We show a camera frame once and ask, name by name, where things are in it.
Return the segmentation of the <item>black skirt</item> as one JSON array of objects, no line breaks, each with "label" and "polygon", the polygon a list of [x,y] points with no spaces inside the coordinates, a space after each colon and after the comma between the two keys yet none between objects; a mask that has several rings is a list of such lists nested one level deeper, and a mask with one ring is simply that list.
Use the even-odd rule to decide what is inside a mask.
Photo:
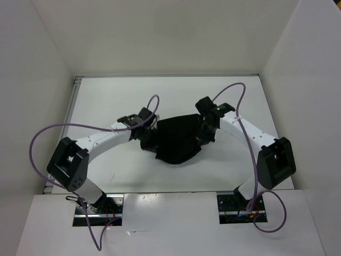
[{"label": "black skirt", "polygon": [[165,163],[182,164],[198,152],[201,145],[196,135],[199,114],[189,114],[161,119],[156,122],[158,149],[155,158]]}]

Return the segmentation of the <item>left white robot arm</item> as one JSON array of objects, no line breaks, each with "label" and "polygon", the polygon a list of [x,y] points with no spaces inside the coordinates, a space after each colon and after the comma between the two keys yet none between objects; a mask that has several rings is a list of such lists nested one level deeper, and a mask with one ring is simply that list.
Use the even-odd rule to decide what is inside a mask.
[{"label": "left white robot arm", "polygon": [[47,172],[68,192],[80,196],[94,213],[113,209],[112,200],[87,177],[88,166],[92,160],[106,151],[131,140],[142,141],[148,132],[156,128],[159,116],[144,123],[138,115],[125,116],[109,127],[85,138],[71,140],[63,138],[57,145]]}]

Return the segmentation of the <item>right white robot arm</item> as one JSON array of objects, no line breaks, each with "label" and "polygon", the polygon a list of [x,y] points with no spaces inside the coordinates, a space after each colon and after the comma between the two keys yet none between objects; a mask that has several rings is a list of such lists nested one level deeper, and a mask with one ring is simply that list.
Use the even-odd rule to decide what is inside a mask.
[{"label": "right white robot arm", "polygon": [[254,174],[234,189],[233,202],[240,209],[249,210],[252,200],[260,193],[271,190],[296,172],[290,141],[266,134],[235,111],[201,110],[199,138],[214,141],[216,130],[222,130],[249,148]]}]

